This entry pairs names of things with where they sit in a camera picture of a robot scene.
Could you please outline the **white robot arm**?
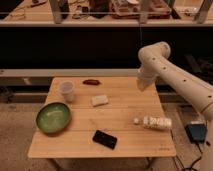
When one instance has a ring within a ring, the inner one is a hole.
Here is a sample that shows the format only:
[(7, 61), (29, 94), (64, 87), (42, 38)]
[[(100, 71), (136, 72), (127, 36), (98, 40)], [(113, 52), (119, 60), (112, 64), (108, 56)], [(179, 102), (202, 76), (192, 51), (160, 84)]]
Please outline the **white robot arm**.
[(213, 86), (169, 62), (170, 54), (171, 48), (166, 42), (139, 50), (138, 88), (144, 91), (160, 76), (204, 116), (208, 127), (199, 171), (213, 171)]

